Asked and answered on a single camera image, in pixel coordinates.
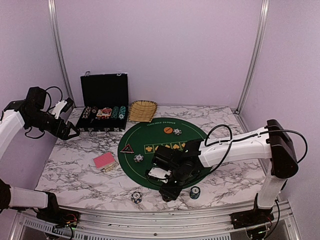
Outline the orange big blind button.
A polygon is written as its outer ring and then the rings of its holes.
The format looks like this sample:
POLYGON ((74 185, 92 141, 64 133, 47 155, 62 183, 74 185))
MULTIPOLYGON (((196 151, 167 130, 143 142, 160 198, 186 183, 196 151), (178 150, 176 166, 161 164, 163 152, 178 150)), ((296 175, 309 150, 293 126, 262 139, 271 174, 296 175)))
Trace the orange big blind button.
POLYGON ((163 130, 166 134, 170 134, 173 132, 173 129, 171 127, 165 127, 163 130))

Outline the red black chip stack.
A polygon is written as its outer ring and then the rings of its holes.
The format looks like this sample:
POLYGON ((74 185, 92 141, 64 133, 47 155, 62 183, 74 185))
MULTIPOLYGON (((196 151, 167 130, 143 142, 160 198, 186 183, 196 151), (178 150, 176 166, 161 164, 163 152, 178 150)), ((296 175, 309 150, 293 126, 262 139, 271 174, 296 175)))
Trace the red black chip stack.
POLYGON ((170 201, 171 201, 171 199, 170 199, 169 197, 165 197, 165 196, 163 196, 162 199, 163 199, 165 202, 170 202, 170 201))

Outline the triangular all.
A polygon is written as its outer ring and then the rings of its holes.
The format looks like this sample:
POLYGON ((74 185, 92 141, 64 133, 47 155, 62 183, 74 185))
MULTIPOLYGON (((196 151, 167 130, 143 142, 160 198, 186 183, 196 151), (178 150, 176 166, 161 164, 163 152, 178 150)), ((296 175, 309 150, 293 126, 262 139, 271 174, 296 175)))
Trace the triangular all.
POLYGON ((120 152, 126 153, 126 154, 132 154, 132 153, 134 153, 134 150, 131 147, 131 145, 128 143, 120 152))

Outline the blue beige chip stack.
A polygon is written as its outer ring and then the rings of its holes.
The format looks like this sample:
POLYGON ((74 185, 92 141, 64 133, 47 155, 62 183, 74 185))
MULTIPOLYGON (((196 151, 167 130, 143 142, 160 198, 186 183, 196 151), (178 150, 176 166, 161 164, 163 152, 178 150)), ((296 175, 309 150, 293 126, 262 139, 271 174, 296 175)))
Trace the blue beige chip stack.
POLYGON ((135 204, 139 204, 142 201, 142 193, 139 191, 134 191, 131 194, 131 201, 135 204))

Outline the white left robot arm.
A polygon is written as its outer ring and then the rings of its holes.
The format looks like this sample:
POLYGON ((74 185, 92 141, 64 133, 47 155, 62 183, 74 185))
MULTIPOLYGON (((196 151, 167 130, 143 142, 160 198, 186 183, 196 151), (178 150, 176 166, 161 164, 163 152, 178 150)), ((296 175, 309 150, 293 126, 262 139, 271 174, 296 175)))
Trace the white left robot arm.
POLYGON ((56 137, 78 137, 75 125, 61 117, 74 106, 71 98, 53 103, 48 89, 30 87, 22 100, 13 100, 0 114, 0 208, 43 209, 53 223, 63 219, 54 193, 35 190, 49 143, 56 137))

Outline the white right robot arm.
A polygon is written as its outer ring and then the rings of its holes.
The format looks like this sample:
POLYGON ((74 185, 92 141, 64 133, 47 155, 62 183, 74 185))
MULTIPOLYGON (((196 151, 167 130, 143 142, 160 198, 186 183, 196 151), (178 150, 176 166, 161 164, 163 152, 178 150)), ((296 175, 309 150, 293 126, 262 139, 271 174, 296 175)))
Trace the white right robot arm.
POLYGON ((214 170, 222 163, 249 159, 269 159, 268 171, 256 206, 247 219, 258 224, 267 216, 285 181, 298 172, 292 139, 275 119, 257 130, 220 139, 196 139, 186 142, 182 150, 159 146, 146 174, 162 182, 160 194, 165 201, 176 200, 181 190, 204 178, 202 170, 214 170))

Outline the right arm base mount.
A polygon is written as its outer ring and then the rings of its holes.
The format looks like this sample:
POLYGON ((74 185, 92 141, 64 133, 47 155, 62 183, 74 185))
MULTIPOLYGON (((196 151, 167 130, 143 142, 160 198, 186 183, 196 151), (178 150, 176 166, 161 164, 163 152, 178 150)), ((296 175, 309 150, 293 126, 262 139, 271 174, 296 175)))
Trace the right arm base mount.
POLYGON ((235 212, 230 215, 230 218, 234 229, 264 224, 275 219, 270 209, 251 209, 235 212))

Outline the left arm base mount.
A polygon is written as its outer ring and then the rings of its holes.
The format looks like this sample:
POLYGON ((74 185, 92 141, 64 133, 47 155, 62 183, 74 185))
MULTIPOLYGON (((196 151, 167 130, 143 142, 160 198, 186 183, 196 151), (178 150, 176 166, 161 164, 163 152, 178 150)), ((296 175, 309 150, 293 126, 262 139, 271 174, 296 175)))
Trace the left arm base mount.
POLYGON ((56 224, 58 227, 76 227, 80 213, 78 211, 60 208, 58 211, 39 209, 36 217, 40 220, 56 224))

